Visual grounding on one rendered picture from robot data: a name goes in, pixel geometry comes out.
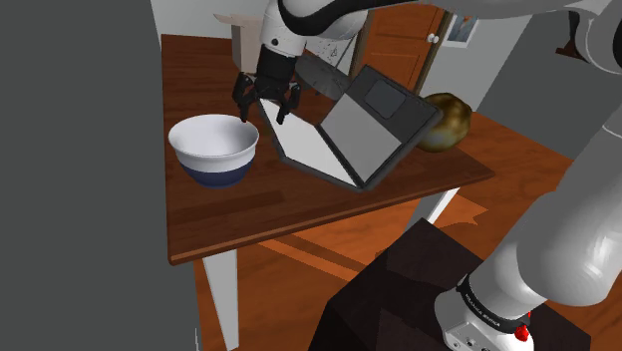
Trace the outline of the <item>white framed wall picture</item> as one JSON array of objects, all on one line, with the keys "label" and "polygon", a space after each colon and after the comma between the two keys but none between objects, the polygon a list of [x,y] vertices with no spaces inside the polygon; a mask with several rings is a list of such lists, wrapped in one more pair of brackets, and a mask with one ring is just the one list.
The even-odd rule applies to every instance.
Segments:
[{"label": "white framed wall picture", "polygon": [[478,19],[474,16],[454,14],[443,45],[452,48],[466,48],[477,28]]}]

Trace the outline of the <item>white bowl with blue base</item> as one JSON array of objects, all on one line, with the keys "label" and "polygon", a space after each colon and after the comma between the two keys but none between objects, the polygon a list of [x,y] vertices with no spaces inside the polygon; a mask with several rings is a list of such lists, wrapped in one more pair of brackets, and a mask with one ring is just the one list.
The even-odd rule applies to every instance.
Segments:
[{"label": "white bowl with blue base", "polygon": [[193,180],[205,187],[224,188],[239,183],[248,173],[259,132],[238,117],[209,114],[176,123],[167,140]]}]

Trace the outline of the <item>orange wooden door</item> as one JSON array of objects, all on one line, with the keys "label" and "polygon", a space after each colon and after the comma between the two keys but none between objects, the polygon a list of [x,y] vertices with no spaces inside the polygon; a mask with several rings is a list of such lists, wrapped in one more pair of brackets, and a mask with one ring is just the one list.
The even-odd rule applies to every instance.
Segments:
[{"label": "orange wooden door", "polygon": [[356,41],[349,76],[370,66],[419,93],[451,19],[444,9],[416,3],[371,10]]}]

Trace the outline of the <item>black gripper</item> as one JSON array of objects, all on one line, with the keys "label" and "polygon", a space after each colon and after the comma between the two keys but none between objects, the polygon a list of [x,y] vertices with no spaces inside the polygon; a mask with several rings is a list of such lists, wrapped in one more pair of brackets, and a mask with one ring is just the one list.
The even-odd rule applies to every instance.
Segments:
[{"label": "black gripper", "polygon": [[298,108],[301,86],[297,82],[291,82],[296,63],[296,56],[287,57],[261,45],[255,81],[253,76],[240,72],[232,91],[232,99],[239,109],[243,123],[247,121],[249,107],[256,98],[279,98],[280,108],[276,118],[278,125],[284,123],[292,109]]}]

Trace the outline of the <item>open grey laptop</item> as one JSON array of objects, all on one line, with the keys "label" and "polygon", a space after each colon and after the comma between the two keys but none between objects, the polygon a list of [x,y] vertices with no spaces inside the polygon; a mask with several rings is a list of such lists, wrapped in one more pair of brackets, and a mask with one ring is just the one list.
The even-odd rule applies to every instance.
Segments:
[{"label": "open grey laptop", "polygon": [[373,189],[439,123],[443,112],[365,66],[323,120],[312,125],[279,106],[257,102],[284,163],[333,184]]}]

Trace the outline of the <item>open cardboard box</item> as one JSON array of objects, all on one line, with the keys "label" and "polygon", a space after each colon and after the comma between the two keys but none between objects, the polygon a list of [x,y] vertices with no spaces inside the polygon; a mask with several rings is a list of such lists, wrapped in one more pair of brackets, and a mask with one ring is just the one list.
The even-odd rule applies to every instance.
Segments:
[{"label": "open cardboard box", "polygon": [[232,58],[244,73],[255,74],[260,54],[262,18],[240,14],[213,14],[220,23],[230,25]]}]

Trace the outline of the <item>wooden table with white legs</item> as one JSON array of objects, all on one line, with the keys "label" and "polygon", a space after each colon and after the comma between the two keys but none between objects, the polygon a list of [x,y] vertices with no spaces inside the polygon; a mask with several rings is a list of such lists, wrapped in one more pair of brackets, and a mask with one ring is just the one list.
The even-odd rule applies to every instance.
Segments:
[{"label": "wooden table with white legs", "polygon": [[420,198],[492,177],[461,150],[416,150],[356,193],[283,163],[259,112],[249,119],[259,142],[235,186],[197,184],[165,149],[167,254],[193,266],[201,351],[226,351],[206,261],[221,261],[238,302],[236,351],[307,351],[327,300],[402,235]]}]

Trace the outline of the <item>golden brown ball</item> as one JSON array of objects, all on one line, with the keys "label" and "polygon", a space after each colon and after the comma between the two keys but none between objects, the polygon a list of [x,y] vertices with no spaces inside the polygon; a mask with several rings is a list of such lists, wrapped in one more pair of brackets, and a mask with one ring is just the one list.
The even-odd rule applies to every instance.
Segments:
[{"label": "golden brown ball", "polygon": [[451,93],[436,93],[425,97],[442,113],[441,120],[421,139],[417,148],[428,153],[445,152],[467,135],[470,128],[472,109]]}]

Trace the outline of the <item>dark grey round plate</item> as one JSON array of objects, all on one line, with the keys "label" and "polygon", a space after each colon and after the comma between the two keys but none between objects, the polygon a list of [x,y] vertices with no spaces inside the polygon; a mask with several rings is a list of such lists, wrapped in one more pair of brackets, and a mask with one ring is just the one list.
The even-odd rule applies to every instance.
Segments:
[{"label": "dark grey round plate", "polygon": [[351,85],[347,75],[314,55],[300,56],[295,74],[305,86],[333,101],[338,101]]}]

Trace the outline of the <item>dark robot stand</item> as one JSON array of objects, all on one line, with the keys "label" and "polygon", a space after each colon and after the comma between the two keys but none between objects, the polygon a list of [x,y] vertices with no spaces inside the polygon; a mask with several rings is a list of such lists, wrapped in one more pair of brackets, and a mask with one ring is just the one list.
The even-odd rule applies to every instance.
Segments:
[{"label": "dark robot stand", "polygon": [[441,325],[435,314],[481,263],[420,219],[327,302],[308,351],[498,351],[463,317]]}]

